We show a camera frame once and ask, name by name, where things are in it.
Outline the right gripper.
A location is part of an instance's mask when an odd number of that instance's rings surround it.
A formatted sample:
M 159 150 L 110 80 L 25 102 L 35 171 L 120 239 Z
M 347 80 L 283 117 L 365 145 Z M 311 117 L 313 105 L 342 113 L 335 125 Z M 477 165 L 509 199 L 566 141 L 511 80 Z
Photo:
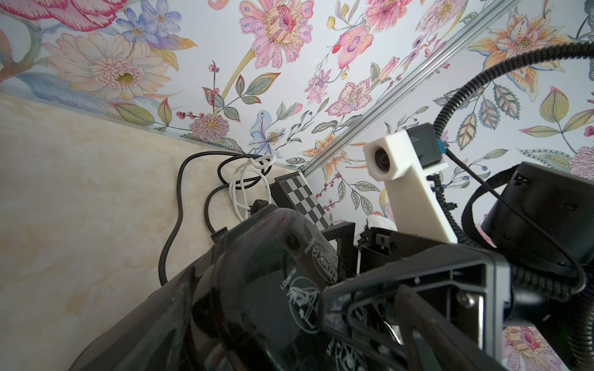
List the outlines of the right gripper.
M 339 277 L 320 295 L 320 329 L 383 368 L 410 370 L 394 310 L 400 286 L 410 287 L 478 348 L 501 364 L 510 265 L 499 253 L 398 233 L 386 263 L 357 275 L 355 223 L 322 231 L 337 243 Z

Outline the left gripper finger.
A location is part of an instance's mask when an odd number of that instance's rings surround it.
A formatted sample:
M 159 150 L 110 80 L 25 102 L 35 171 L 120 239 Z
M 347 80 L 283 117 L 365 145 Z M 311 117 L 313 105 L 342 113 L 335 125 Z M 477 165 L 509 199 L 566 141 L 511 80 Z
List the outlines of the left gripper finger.
M 410 370 L 502 370 L 410 287 L 397 290 L 394 310 Z

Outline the black coffee machine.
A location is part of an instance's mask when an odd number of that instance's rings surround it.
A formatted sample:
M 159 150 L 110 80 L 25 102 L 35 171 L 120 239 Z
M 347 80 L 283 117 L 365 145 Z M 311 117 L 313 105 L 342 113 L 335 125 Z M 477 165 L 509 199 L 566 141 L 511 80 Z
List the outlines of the black coffee machine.
M 337 243 L 274 206 L 227 231 L 74 360 L 74 370 L 379 370 L 320 329 Z

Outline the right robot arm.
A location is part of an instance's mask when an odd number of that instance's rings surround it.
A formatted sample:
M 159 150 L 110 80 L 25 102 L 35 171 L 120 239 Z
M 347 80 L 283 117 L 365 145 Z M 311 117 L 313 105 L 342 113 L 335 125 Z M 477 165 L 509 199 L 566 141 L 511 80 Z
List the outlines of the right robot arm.
M 455 162 L 441 136 L 479 89 L 543 62 L 592 59 L 593 44 L 546 46 L 478 74 L 436 120 L 364 147 L 383 182 L 395 228 L 370 227 L 360 271 L 319 297 L 323 332 L 388 369 L 499 370 L 504 339 L 538 329 L 573 370 L 593 368 L 593 178 L 522 162 L 488 179 L 455 220 L 441 168 Z M 481 226 L 473 202 L 496 203 Z

